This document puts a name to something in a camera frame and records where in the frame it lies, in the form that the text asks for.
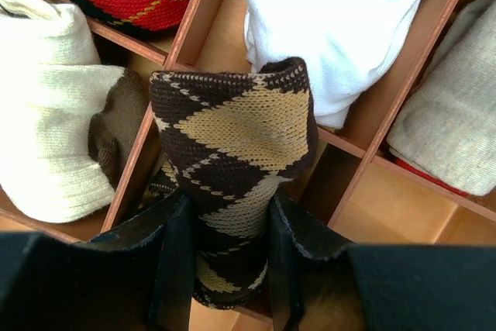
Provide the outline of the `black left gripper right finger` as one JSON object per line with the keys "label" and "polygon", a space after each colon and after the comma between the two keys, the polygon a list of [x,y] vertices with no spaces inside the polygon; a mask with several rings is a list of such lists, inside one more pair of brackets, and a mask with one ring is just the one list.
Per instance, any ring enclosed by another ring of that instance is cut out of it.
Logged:
{"label": "black left gripper right finger", "polygon": [[268,209],[276,330],[493,330],[492,246],[362,244],[278,190]]}

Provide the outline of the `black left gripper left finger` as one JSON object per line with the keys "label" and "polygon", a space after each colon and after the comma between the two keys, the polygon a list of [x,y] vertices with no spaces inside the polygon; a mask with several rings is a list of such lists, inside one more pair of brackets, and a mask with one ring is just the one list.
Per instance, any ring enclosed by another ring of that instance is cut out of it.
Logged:
{"label": "black left gripper left finger", "polygon": [[191,199],[176,191],[83,243],[1,235],[3,330],[186,330]]}

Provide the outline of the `cream brown striped sock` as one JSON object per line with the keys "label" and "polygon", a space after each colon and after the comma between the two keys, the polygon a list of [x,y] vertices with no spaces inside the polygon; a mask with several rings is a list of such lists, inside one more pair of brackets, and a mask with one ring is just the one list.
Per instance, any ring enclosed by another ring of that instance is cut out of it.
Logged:
{"label": "cream brown striped sock", "polygon": [[147,106],[76,5],[1,0],[1,186],[20,212],[66,223],[109,205]]}

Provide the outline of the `brown argyle sock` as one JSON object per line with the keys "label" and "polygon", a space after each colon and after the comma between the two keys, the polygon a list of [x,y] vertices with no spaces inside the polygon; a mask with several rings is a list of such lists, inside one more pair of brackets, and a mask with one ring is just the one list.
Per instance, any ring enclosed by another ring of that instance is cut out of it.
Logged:
{"label": "brown argyle sock", "polygon": [[256,73],[156,71],[150,102],[164,162],[149,185],[192,200],[195,300],[232,309],[267,273],[267,209],[298,178],[319,141],[305,62],[289,57]]}

